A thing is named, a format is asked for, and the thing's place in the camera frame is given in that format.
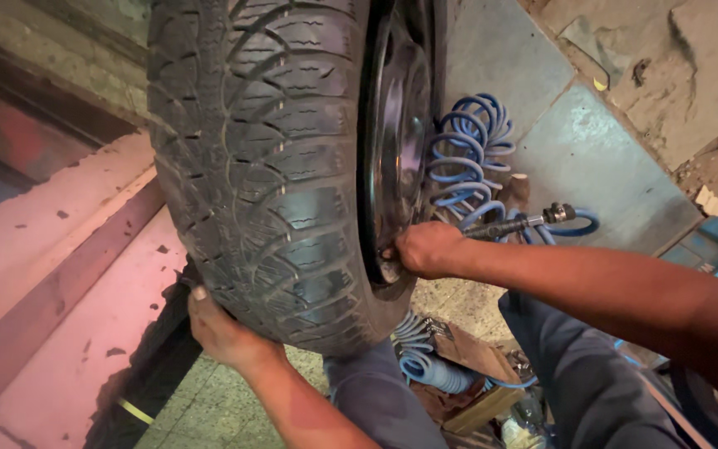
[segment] gray pants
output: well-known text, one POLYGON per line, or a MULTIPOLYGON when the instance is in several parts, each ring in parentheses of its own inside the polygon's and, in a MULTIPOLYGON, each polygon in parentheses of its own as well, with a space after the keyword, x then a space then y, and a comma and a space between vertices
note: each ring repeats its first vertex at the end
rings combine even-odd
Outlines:
MULTIPOLYGON (((499 306, 544 388, 559 447, 685 447, 605 334, 516 291, 499 306)), ((388 340, 352 358, 324 358, 323 368, 336 407, 384 449, 447 447, 388 340)))

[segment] rubber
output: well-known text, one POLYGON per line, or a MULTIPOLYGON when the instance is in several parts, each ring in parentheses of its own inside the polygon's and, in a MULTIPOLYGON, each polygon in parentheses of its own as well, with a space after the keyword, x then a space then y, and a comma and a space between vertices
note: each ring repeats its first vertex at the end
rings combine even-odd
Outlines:
POLYGON ((156 168, 206 287, 240 322, 324 355, 389 337, 413 282, 364 273, 357 108, 369 1, 152 5, 156 168))

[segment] man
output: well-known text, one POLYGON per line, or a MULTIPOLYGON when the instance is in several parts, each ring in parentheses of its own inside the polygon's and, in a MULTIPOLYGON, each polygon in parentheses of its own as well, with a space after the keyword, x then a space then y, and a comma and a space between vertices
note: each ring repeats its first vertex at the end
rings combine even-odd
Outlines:
MULTIPOLYGON (((396 246, 406 268, 424 279, 511 290, 499 306, 545 389, 561 447, 684 447, 601 331, 683 363, 718 389, 713 276, 628 252, 468 240, 440 222, 409 228, 396 246)), ((288 447, 445 447, 406 388, 389 342, 324 361, 335 408, 295 372, 280 344, 234 322, 203 288, 191 297, 194 337, 245 378, 288 447)))

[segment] forearm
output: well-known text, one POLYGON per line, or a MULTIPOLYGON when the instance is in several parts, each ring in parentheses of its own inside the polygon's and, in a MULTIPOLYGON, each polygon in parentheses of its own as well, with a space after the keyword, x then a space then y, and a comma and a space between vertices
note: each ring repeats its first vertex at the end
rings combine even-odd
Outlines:
POLYGON ((456 277, 531 293, 718 387, 718 279, 710 275, 628 252, 474 240, 444 258, 456 277))
POLYGON ((285 360, 241 372, 287 447, 380 449, 285 360))

